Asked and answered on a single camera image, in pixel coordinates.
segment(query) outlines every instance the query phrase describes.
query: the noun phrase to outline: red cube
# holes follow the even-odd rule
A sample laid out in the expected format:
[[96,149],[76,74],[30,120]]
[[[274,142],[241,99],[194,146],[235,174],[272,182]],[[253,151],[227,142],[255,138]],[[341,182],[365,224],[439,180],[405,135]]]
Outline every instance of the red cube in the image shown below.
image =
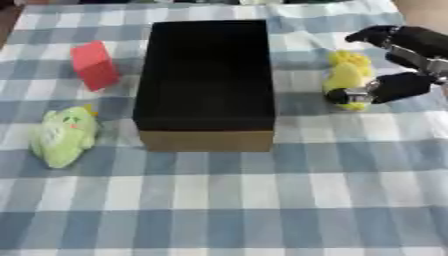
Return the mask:
[[91,91],[118,81],[118,73],[101,41],[72,48],[73,67]]

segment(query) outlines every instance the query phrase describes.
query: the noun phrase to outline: table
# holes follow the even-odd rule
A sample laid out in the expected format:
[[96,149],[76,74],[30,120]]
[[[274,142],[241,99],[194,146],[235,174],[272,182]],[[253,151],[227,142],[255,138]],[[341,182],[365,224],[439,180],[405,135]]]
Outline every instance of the table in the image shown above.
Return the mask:
[[[278,119],[267,153],[150,153],[131,122],[151,24],[267,20]],[[448,114],[440,90],[361,113],[327,105],[330,50],[402,24],[388,0],[328,5],[29,6],[0,53],[0,255],[441,256]],[[102,40],[120,84],[88,92],[69,49]],[[102,132],[65,170],[28,150],[51,109],[92,103]]]

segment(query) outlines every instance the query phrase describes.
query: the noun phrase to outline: black box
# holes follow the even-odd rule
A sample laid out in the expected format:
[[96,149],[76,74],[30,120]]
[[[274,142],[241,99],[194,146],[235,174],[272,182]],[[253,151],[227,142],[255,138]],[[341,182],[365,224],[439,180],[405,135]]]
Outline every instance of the black box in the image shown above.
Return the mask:
[[266,23],[152,27],[133,119],[155,151],[268,151],[275,108]]

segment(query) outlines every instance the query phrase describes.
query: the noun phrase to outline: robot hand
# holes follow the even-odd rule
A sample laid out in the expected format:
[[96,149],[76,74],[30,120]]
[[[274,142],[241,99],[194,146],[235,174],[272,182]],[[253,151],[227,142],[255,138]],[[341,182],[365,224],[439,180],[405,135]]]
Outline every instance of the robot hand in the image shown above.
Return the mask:
[[424,73],[431,72],[427,61],[448,59],[448,36],[421,27],[373,26],[347,36],[346,40],[389,50],[389,61]]
[[332,103],[385,103],[429,92],[433,83],[448,77],[448,36],[420,27],[373,26],[346,37],[348,42],[368,42],[388,50],[386,59],[415,69],[377,77],[364,88],[336,89],[326,97]]

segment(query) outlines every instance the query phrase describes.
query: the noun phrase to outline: yellow plush toy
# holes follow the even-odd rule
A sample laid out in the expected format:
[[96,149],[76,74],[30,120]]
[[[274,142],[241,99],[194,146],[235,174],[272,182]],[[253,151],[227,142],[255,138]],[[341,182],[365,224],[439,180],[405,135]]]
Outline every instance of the yellow plush toy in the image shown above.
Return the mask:
[[[372,80],[373,70],[368,57],[349,51],[335,51],[330,53],[329,61],[333,67],[328,79],[324,82],[324,93],[337,88],[355,88],[365,85]],[[367,103],[353,102],[338,104],[348,110],[363,110]]]

